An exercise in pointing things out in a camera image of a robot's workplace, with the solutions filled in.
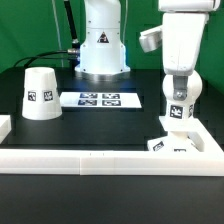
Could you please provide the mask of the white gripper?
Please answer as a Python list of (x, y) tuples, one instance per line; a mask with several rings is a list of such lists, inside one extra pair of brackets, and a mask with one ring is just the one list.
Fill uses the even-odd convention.
[(166, 74), (173, 77), (173, 99), (187, 98), (187, 83), (199, 55), (206, 13), (165, 13), (162, 19), (162, 56)]

